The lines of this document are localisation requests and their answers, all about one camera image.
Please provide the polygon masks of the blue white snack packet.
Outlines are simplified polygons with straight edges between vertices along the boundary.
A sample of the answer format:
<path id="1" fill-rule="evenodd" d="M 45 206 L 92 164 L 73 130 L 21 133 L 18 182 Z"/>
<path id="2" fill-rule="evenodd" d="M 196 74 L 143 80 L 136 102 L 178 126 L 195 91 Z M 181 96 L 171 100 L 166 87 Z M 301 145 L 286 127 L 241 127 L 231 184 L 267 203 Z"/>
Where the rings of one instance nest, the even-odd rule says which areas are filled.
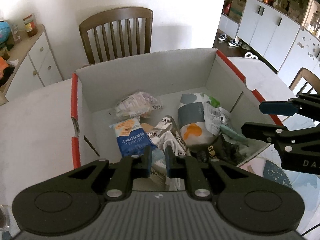
<path id="1" fill-rule="evenodd" d="M 143 155 L 147 146 L 153 151 L 157 146 L 142 128 L 139 118 L 130 118 L 110 125 L 114 130 L 122 157 Z"/>

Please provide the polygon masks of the white orange grey snack bag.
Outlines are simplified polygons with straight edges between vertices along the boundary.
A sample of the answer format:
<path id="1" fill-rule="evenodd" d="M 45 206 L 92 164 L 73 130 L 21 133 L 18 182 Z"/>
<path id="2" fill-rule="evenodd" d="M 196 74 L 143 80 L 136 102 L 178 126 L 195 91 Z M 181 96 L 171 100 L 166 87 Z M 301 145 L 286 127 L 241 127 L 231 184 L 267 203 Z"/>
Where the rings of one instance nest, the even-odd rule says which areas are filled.
<path id="1" fill-rule="evenodd" d="M 216 138 L 216 135 L 206 128 L 204 105 L 219 107 L 220 102 L 205 93 L 181 95 L 178 107 L 178 125 L 182 139 L 189 148 L 209 145 Z"/>

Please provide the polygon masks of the black gold snack packet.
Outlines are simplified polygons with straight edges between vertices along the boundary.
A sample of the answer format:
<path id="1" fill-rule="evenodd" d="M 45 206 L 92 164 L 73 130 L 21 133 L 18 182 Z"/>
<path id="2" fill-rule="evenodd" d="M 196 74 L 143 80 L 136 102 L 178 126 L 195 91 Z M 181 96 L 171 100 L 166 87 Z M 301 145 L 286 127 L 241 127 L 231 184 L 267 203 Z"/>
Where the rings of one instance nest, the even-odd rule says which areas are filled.
<path id="1" fill-rule="evenodd" d="M 190 153 L 199 163 L 218 159 L 236 166 L 246 159 L 246 146 L 220 134 L 212 144 L 196 148 Z"/>

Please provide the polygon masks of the silver triangular snack bag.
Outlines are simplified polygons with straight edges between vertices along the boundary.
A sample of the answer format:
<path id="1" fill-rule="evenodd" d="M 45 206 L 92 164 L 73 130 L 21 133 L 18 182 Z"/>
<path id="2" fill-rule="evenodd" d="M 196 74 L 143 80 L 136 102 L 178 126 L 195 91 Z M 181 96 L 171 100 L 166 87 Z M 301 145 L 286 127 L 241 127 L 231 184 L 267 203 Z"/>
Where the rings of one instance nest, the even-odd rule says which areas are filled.
<path id="1" fill-rule="evenodd" d="M 184 190 L 184 181 L 180 178 L 167 177 L 165 149 L 170 146 L 175 156 L 188 155 L 188 150 L 182 139 L 174 119 L 166 115 L 155 126 L 142 123 L 142 128 L 156 148 L 152 151 L 151 180 L 162 190 Z"/>

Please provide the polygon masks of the mint green tool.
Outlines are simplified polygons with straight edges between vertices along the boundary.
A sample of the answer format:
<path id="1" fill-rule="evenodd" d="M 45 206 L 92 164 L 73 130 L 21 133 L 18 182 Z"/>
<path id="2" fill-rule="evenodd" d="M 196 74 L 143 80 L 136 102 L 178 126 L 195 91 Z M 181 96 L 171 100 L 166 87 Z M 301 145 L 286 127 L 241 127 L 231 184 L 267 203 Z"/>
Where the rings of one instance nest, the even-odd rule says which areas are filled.
<path id="1" fill-rule="evenodd" d="M 220 130 L 223 134 L 227 135 L 231 139 L 238 141 L 242 144 L 247 144 L 248 140 L 242 134 L 237 133 L 226 125 L 220 125 Z"/>

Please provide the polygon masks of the clear labelled snack bag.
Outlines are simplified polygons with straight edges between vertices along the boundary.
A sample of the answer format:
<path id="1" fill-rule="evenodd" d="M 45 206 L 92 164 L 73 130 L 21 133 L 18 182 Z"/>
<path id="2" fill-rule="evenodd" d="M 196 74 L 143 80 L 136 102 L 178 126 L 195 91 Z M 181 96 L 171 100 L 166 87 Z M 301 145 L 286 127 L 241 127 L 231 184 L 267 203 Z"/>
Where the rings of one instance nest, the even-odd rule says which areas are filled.
<path id="1" fill-rule="evenodd" d="M 220 126 L 225 125 L 232 128 L 231 113 L 222 107 L 213 107 L 207 102 L 203 103 L 203 114 L 205 127 L 208 132 L 218 135 Z"/>

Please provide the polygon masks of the pink printed snack bag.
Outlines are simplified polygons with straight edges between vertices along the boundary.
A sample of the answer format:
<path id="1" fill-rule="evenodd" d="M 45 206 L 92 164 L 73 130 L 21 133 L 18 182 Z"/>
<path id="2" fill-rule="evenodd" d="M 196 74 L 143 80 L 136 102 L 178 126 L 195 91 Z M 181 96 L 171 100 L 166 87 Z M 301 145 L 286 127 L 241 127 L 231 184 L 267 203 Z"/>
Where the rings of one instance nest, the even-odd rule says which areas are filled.
<path id="1" fill-rule="evenodd" d="M 163 103 L 147 92 L 135 92 L 115 104 L 112 110 L 113 116 L 118 120 L 150 117 L 153 111 L 162 110 Z"/>

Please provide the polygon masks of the wooden chair at right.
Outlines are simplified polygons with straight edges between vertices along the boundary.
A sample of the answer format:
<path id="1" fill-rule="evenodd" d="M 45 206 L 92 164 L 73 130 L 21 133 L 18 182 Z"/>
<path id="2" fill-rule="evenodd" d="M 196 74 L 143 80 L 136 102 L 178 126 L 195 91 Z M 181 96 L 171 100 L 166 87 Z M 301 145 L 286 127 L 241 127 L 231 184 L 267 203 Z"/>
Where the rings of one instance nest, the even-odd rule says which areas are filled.
<path id="1" fill-rule="evenodd" d="M 295 96 L 299 96 L 299 94 L 319 94 L 319 68 L 316 68 L 313 72 L 301 68 L 291 82 L 289 89 L 293 91 Z"/>

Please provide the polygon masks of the red cardboard box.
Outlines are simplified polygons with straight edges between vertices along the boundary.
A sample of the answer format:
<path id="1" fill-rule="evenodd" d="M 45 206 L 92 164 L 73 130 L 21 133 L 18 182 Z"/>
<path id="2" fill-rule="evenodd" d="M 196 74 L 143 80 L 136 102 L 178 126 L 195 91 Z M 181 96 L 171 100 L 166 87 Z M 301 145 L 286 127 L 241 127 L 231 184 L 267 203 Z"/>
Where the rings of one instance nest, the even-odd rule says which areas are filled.
<path id="1" fill-rule="evenodd" d="M 247 121 L 281 125 L 282 116 L 262 114 L 259 104 L 290 94 L 261 61 L 226 57 L 215 48 L 161 51 L 84 67 L 72 75 L 73 166 L 120 159 L 110 125 L 129 117 L 127 107 L 154 126 L 167 115 L 177 121 L 181 98 L 195 95 L 197 101 L 218 102 L 240 132 Z"/>

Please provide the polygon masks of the white side cabinet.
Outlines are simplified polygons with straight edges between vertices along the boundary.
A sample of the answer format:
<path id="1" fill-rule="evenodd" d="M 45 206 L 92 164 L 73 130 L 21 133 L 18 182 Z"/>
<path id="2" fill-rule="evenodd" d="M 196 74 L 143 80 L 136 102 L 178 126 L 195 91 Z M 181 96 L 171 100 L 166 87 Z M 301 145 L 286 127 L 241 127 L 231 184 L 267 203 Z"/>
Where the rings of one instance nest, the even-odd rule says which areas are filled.
<path id="1" fill-rule="evenodd" d="M 1 86 L 1 105 L 63 80 L 46 29 L 42 24 L 37 28 L 38 32 L 33 37 L 28 37 L 23 31 L 21 42 L 9 51 L 8 63 L 14 66 L 14 71 Z"/>

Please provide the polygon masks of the wooden chair behind box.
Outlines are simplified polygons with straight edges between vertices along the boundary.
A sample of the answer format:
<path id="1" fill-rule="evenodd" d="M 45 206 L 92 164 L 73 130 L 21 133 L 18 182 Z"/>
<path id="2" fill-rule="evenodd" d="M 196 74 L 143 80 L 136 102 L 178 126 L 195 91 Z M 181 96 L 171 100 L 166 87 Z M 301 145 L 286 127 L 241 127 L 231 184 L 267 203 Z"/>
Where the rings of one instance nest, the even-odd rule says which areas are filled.
<path id="1" fill-rule="evenodd" d="M 79 25 L 89 64 L 149 53 L 153 11 L 121 7 L 99 12 Z"/>

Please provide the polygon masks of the orange chip bag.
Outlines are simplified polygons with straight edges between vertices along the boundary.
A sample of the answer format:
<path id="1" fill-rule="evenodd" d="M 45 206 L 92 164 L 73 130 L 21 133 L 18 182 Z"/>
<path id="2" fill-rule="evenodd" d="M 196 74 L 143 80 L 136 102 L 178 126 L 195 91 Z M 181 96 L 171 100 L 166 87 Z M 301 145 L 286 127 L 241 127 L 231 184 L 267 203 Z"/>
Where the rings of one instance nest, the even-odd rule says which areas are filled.
<path id="1" fill-rule="evenodd" d="M 8 68 L 8 63 L 3 59 L 3 57 L 0 56 L 0 79 L 4 76 L 4 70 Z"/>

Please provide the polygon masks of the red lidded sauce jar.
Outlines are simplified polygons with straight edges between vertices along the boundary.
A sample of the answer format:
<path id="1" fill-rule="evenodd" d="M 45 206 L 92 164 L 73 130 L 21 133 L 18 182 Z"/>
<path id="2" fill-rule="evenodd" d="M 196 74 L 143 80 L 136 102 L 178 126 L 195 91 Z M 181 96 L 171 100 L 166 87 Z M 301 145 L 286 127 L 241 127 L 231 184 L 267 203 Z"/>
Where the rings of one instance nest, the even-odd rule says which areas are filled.
<path id="1" fill-rule="evenodd" d="M 28 37 L 33 37 L 37 34 L 37 24 L 35 20 L 35 16 L 33 14 L 30 14 L 29 16 L 25 17 L 23 19 L 23 23 L 27 32 Z"/>

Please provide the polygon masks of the blue globe toy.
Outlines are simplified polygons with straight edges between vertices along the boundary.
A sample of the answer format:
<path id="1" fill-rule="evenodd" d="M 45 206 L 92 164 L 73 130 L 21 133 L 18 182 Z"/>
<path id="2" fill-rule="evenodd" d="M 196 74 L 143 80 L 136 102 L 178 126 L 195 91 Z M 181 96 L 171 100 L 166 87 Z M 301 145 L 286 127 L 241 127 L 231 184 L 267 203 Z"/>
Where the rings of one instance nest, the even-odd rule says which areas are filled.
<path id="1" fill-rule="evenodd" d="M 11 34 L 11 27 L 7 22 L 0 22 L 0 43 L 4 43 L 8 40 Z"/>

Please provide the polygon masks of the white wall cabinet unit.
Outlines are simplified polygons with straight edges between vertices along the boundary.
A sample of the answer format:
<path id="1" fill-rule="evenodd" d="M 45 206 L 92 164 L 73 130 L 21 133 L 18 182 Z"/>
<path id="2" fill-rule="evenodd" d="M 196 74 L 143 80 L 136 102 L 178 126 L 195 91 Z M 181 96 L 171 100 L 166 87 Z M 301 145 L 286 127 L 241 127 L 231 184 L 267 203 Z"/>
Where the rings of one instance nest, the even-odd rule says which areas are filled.
<path id="1" fill-rule="evenodd" d="M 252 52 L 290 84 L 301 68 L 319 71 L 319 0 L 225 0 L 216 41 Z"/>

